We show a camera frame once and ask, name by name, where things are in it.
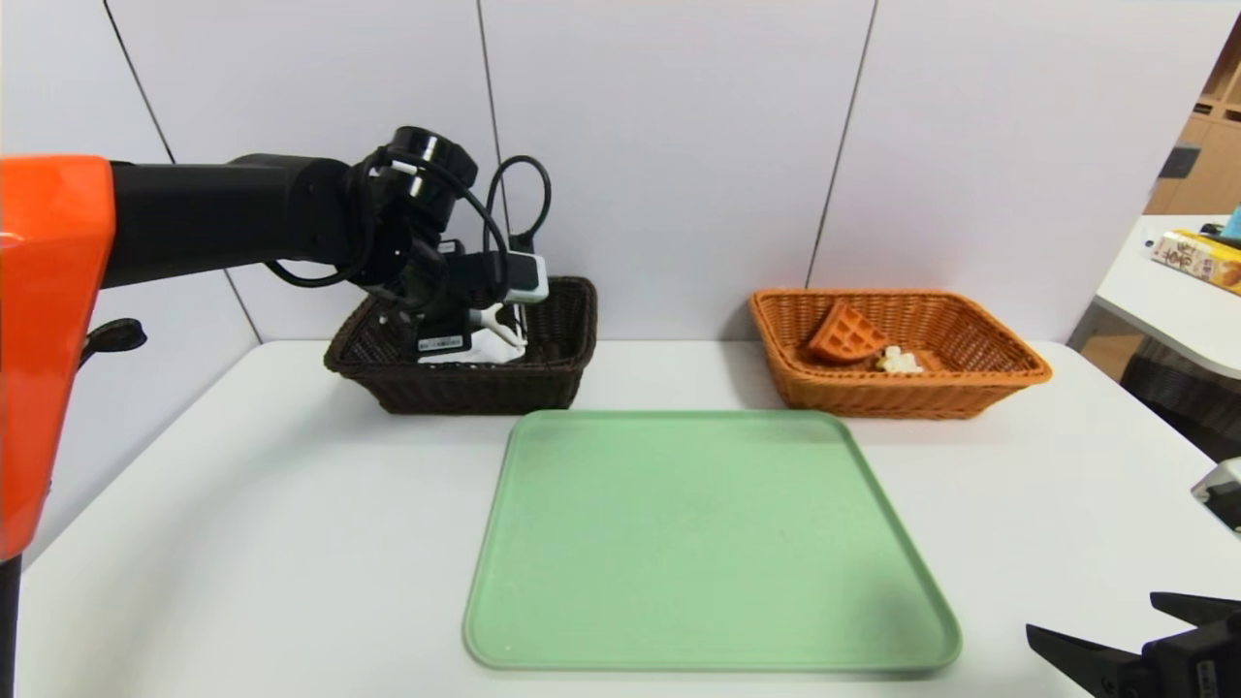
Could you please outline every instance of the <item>white table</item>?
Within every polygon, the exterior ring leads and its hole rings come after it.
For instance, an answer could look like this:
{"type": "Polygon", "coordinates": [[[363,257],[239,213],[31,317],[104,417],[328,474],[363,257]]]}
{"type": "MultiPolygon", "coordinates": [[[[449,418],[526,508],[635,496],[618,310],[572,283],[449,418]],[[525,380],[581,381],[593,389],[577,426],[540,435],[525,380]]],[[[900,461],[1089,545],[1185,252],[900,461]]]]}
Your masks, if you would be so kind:
{"type": "MultiPolygon", "coordinates": [[[[1229,216],[1142,216],[1103,278],[1095,302],[1178,354],[1219,375],[1241,379],[1241,297],[1150,260],[1145,241],[1229,216]]],[[[1087,314],[1082,325],[1090,329],[1087,314]]]]}
{"type": "MultiPolygon", "coordinates": [[[[324,343],[247,355],[25,575],[27,698],[1081,692],[1024,623],[1137,651],[1184,630],[1147,592],[1241,595],[1241,546],[1188,491],[1211,463],[1065,347],[970,421],[850,420],[964,633],[918,681],[498,673],[460,622],[509,417],[393,417],[324,343]],[[824,682],[833,682],[830,687],[824,682]]],[[[576,407],[777,407],[758,345],[601,343],[576,407]]]]}

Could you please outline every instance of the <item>orange robot arm casing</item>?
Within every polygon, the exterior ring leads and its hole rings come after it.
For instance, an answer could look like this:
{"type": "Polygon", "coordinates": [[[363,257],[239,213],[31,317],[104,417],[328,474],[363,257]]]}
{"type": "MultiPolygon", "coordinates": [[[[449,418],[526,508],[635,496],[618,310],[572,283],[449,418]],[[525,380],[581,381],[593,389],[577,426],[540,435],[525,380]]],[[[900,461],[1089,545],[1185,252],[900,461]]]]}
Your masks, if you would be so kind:
{"type": "Polygon", "coordinates": [[[115,221],[108,160],[0,159],[0,560],[35,535],[115,221]]]}

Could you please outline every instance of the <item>white wall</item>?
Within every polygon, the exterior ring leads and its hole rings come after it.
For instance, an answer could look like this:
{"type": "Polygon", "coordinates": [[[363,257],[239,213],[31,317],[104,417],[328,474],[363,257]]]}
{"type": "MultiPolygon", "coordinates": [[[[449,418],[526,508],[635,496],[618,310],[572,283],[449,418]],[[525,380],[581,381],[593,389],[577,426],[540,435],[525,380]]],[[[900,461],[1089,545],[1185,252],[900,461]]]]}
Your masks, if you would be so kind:
{"type": "MultiPolygon", "coordinates": [[[[110,4],[177,161],[283,153],[356,163],[408,124],[462,144],[480,183],[495,170],[474,2],[110,4]]],[[[480,230],[468,206],[458,206],[448,233],[478,245],[480,230]]],[[[331,271],[289,267],[304,276],[331,271]]],[[[329,338],[365,297],[349,283],[295,288],[262,266],[230,274],[264,342],[329,338]]]]}
{"type": "Polygon", "coordinates": [[[881,0],[810,282],[1064,340],[1241,4],[881,0]]]}
{"type": "Polygon", "coordinates": [[[537,248],[598,286],[602,338],[745,337],[750,293],[805,283],[871,0],[482,9],[503,155],[551,171],[537,248]]]}
{"type": "MultiPolygon", "coordinates": [[[[5,0],[2,32],[5,154],[168,161],[99,0],[5,0]]],[[[222,272],[102,292],[92,327],[118,317],[141,320],[150,340],[98,355],[78,375],[27,564],[257,345],[222,272]]]]}

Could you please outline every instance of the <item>orange wicker basket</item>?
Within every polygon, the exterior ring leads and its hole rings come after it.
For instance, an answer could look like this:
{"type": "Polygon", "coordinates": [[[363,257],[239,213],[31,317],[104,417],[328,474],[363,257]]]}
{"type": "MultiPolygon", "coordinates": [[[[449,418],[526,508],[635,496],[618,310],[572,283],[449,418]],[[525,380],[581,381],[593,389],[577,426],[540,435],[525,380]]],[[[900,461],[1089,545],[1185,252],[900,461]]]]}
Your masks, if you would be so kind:
{"type": "Polygon", "coordinates": [[[1023,388],[1051,379],[1051,366],[978,303],[939,291],[759,291],[750,310],[767,349],[776,389],[789,407],[896,419],[973,417],[1023,388]],[[926,373],[887,374],[874,359],[839,366],[805,345],[836,299],[918,358],[926,373]]]}

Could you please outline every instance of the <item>cereal box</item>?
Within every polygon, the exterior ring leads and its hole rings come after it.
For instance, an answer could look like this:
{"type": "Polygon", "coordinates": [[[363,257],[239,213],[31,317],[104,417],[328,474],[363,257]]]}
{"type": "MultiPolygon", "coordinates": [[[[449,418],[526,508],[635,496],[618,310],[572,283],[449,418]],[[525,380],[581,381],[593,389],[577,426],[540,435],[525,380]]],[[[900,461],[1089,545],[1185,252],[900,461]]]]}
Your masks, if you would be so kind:
{"type": "Polygon", "coordinates": [[[1241,294],[1241,250],[1205,235],[1173,230],[1155,241],[1150,255],[1159,263],[1241,294]]]}

